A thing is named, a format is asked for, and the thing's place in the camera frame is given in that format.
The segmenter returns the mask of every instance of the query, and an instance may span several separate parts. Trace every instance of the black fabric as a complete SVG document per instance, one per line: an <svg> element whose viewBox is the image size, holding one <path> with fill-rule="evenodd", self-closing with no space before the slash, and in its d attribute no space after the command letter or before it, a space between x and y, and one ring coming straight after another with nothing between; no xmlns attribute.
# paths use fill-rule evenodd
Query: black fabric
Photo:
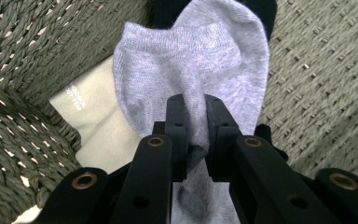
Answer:
<svg viewBox="0 0 358 224"><path fill-rule="evenodd" d="M267 39L270 40L277 14L275 0L238 0L250 8L263 22ZM155 0L154 3L154 28L170 29L189 0Z"/></svg>
<svg viewBox="0 0 358 224"><path fill-rule="evenodd" d="M154 1L154 28L170 29L189 0L155 0Z"/></svg>

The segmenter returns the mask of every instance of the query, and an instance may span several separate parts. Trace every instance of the brass screw hole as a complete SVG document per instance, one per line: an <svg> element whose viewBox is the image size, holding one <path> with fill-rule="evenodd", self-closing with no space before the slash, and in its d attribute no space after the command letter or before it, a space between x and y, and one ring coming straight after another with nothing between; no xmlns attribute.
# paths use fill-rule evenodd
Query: brass screw hole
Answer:
<svg viewBox="0 0 358 224"><path fill-rule="evenodd" d="M88 189L97 182L97 175L92 172L86 172L83 175L78 175L72 181L72 187L75 189Z"/></svg>
<svg viewBox="0 0 358 224"><path fill-rule="evenodd" d="M246 138L245 144L249 147L261 147L261 142L256 138Z"/></svg>
<svg viewBox="0 0 358 224"><path fill-rule="evenodd" d="M333 173L329 176L330 181L339 186L342 189L347 189L347 190L356 190L358 189L358 184L356 183L356 181L354 181L352 178L340 174L340 173Z"/></svg>
<svg viewBox="0 0 358 224"><path fill-rule="evenodd" d="M147 141L147 144L151 147L161 147L164 145L164 139L160 137L152 137Z"/></svg>

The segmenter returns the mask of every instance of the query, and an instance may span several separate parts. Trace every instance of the sock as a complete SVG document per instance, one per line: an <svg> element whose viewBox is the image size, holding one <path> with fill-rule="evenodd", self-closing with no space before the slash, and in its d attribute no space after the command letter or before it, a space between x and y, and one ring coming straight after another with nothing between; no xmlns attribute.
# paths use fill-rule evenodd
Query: sock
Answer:
<svg viewBox="0 0 358 224"><path fill-rule="evenodd" d="M195 0L171 30L126 24L115 50L117 99L131 126L146 136L155 120L165 119L166 100L182 93L191 143L206 151L203 93L221 98L241 131L253 134L268 59L263 26L248 8L235 1ZM200 222L239 223L228 184L213 183L204 161L190 170L185 182L173 185L172 199L172 223Z"/></svg>
<svg viewBox="0 0 358 224"><path fill-rule="evenodd" d="M277 15L275 0L238 0L251 9L263 22L267 39L271 39L274 22ZM154 28L169 29L187 6L190 0L155 0Z"/></svg>
<svg viewBox="0 0 358 224"><path fill-rule="evenodd" d="M80 165L108 174L132 161L140 141L121 112L112 65L109 57L50 98L65 121L79 131L81 149L76 159Z"/></svg>
<svg viewBox="0 0 358 224"><path fill-rule="evenodd" d="M247 7L233 0L193 0L173 27L198 27L217 21L221 21L239 47L241 64L226 67L223 72L201 70L203 89L206 94L222 99L242 133L252 135L263 103L269 69L269 49L260 20Z"/></svg>
<svg viewBox="0 0 358 224"><path fill-rule="evenodd" d="M126 23L115 49L117 99L131 127L142 137L165 120L169 97L182 93L193 146L209 148L201 77L224 73L241 64L240 51L221 23L151 30Z"/></svg>
<svg viewBox="0 0 358 224"><path fill-rule="evenodd" d="M220 74L213 71L201 74L203 89L223 100L243 134L253 134L269 65L263 26L256 15L238 2L193 0L174 27L200 26L214 21L223 21L239 47L241 65L239 69L228 68ZM186 181L173 184L172 223L239 223L228 188L228 183L213 183L204 162L200 162L197 172L190 172Z"/></svg>

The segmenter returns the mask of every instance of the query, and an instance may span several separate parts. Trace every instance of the hole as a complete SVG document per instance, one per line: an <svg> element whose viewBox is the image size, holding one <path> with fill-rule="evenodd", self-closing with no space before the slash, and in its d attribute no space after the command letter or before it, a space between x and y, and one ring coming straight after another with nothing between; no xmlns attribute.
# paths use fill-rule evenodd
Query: hole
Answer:
<svg viewBox="0 0 358 224"><path fill-rule="evenodd" d="M22 176L22 175L20 176L20 178L21 178L22 184L25 187L29 188L30 187L30 182L29 182L28 178L25 177L25 176Z"/></svg>
<svg viewBox="0 0 358 224"><path fill-rule="evenodd" d="M19 125L19 126L17 126L22 132L25 132L26 133L26 131Z"/></svg>
<svg viewBox="0 0 358 224"><path fill-rule="evenodd" d="M337 185L342 189L347 189L347 190L358 189L358 184L356 183L356 181L354 181L352 178L346 175L340 173L332 173L329 176L329 179L333 184Z"/></svg>
<svg viewBox="0 0 358 224"><path fill-rule="evenodd" d="M245 144L249 147L261 147L261 142L256 138L246 138Z"/></svg>
<svg viewBox="0 0 358 224"><path fill-rule="evenodd" d="M4 63L4 65L2 65L1 71L3 71L6 66L7 66L7 63Z"/></svg>
<svg viewBox="0 0 358 224"><path fill-rule="evenodd" d="M30 30L32 24L33 24L33 23L31 22L25 29L26 29L26 30Z"/></svg>
<svg viewBox="0 0 358 224"><path fill-rule="evenodd" d="M42 28L37 34L42 35L43 33L45 33L46 28L48 28L48 27L46 26L46 27Z"/></svg>
<svg viewBox="0 0 358 224"><path fill-rule="evenodd" d="M21 37L17 42L16 44L20 44L20 42L22 41L23 37Z"/></svg>
<svg viewBox="0 0 358 224"><path fill-rule="evenodd" d="M20 117L21 117L22 119L27 119L26 117L23 116L22 113L19 113L19 115L20 115Z"/></svg>
<svg viewBox="0 0 358 224"><path fill-rule="evenodd" d="M85 185L85 184L90 183L91 180L92 180L92 178L91 178L90 176L82 176L82 177L77 181L77 183L82 184L82 185Z"/></svg>
<svg viewBox="0 0 358 224"><path fill-rule="evenodd" d="M298 196L292 197L289 201L293 206L300 209L305 209L308 207L307 201L305 201L303 198Z"/></svg>
<svg viewBox="0 0 358 224"><path fill-rule="evenodd" d="M22 151L25 152L25 153L28 153L28 150L25 149L25 147L21 147Z"/></svg>
<svg viewBox="0 0 358 224"><path fill-rule="evenodd" d="M37 133L39 133L39 131L36 129L36 127L35 127L33 124L31 124L30 126L31 126L31 128L34 129Z"/></svg>
<svg viewBox="0 0 358 224"><path fill-rule="evenodd" d="M46 147L50 147L50 144L48 143L48 141L43 141L43 143L45 144Z"/></svg>
<svg viewBox="0 0 358 224"><path fill-rule="evenodd" d="M83 175L78 175L72 181L72 187L75 189L88 189L97 182L97 175L92 172L86 172Z"/></svg>
<svg viewBox="0 0 358 224"><path fill-rule="evenodd" d="M137 196L133 199L132 205L138 209L143 209L150 205L150 200L146 196Z"/></svg>
<svg viewBox="0 0 358 224"><path fill-rule="evenodd" d="M5 38L8 37L8 36L10 36L11 34L12 34L11 31L7 32L7 33L5 34Z"/></svg>
<svg viewBox="0 0 358 224"><path fill-rule="evenodd" d="M159 137L152 137L147 141L147 144L151 147L160 147L164 144L164 139Z"/></svg>
<svg viewBox="0 0 358 224"><path fill-rule="evenodd" d="M4 151L7 153L9 157L13 157L14 154L11 151L8 151L7 149L4 149Z"/></svg>
<svg viewBox="0 0 358 224"><path fill-rule="evenodd" d="M46 130L48 130L48 127L46 127L46 124L42 122L42 127Z"/></svg>
<svg viewBox="0 0 358 224"><path fill-rule="evenodd" d="M17 162L18 165L20 165L22 168L27 168L22 161Z"/></svg>

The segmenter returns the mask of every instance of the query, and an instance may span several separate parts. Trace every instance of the woven wicker surface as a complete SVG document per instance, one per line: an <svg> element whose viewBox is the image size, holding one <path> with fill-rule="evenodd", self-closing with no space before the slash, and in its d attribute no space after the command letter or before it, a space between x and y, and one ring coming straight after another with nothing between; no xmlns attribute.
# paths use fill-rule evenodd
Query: woven wicker surface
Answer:
<svg viewBox="0 0 358 224"><path fill-rule="evenodd" d="M43 206L79 167L79 135L48 99L112 54L125 21L147 24L150 8L136 0L0 0L0 223Z"/></svg>
<svg viewBox="0 0 358 224"><path fill-rule="evenodd" d="M259 122L290 164L358 175L358 1L278 1Z"/></svg>

